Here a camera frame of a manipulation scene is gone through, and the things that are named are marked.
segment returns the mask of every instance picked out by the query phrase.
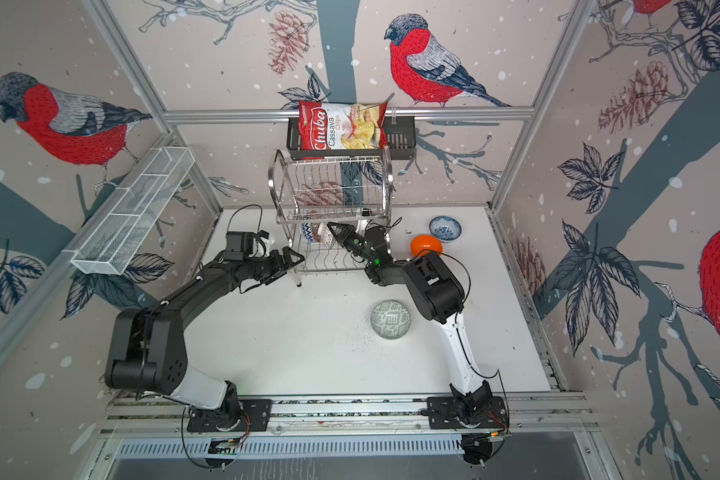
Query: green patterned bowl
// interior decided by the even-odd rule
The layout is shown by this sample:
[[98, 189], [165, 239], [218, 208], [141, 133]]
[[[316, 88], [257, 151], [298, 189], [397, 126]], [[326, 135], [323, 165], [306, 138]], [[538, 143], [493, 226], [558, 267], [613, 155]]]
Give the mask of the green patterned bowl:
[[373, 308], [371, 326], [381, 338], [396, 340], [411, 328], [411, 314], [402, 303], [386, 300]]

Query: white tabletop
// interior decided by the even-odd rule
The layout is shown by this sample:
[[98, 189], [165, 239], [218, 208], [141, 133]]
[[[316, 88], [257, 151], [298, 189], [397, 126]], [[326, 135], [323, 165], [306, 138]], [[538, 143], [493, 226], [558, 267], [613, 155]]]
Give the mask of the white tabletop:
[[[203, 262], [224, 248], [233, 211], [223, 212]], [[392, 212], [394, 218], [403, 217], [391, 233], [392, 254], [399, 259], [411, 256], [411, 239], [428, 233], [434, 216], [450, 215], [461, 223], [464, 232], [445, 244], [444, 252], [470, 270], [465, 328], [480, 372], [492, 375], [501, 368], [508, 392], [549, 391], [484, 209], [409, 207]], [[230, 229], [256, 231], [258, 220], [258, 209], [249, 208], [235, 216]], [[262, 228], [278, 240], [275, 248], [286, 244], [274, 210], [264, 210]], [[444, 261], [466, 289], [459, 264], [447, 257]], [[231, 380], [242, 395], [448, 392], [447, 357], [438, 328], [419, 315], [405, 286], [376, 286], [363, 272], [301, 278], [300, 288], [288, 274], [212, 304], [185, 331], [194, 367]], [[399, 340], [384, 340], [371, 328], [368, 315], [384, 300], [401, 302], [412, 315], [410, 331]], [[501, 390], [498, 378], [490, 384]]]

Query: black basket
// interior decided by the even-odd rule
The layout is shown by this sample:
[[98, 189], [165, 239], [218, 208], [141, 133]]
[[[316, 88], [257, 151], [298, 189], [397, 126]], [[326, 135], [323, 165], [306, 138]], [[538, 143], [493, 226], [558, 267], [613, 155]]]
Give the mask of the black basket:
[[[382, 125], [387, 135], [389, 144], [389, 156], [392, 160], [410, 160], [416, 155], [416, 133], [413, 117], [397, 117], [394, 124], [387, 117]], [[298, 119], [288, 120], [288, 151], [291, 158], [300, 160], [303, 158], [322, 157], [360, 157], [360, 156], [381, 156], [382, 149], [366, 148], [363, 150], [302, 150], [302, 136], [298, 132]]]

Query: red and white chip bag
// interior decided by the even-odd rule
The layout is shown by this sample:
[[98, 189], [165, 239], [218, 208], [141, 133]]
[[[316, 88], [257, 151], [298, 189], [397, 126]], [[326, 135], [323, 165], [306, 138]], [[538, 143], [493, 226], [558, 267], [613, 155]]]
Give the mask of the red and white chip bag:
[[384, 148], [382, 124], [387, 104], [298, 102], [302, 150], [364, 150]]

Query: bird head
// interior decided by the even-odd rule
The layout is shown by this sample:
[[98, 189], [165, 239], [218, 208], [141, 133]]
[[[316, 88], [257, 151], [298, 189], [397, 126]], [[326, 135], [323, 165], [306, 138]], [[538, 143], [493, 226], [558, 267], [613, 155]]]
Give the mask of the bird head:
[[406, 13], [397, 16], [389, 24], [386, 33], [384, 33], [384, 40], [390, 40], [395, 46], [400, 46], [405, 40], [405, 35], [411, 33], [417, 28], [429, 28], [427, 21], [420, 14]]
[[24, 94], [39, 82], [25, 73], [11, 72], [0, 77], [0, 120], [27, 121]]

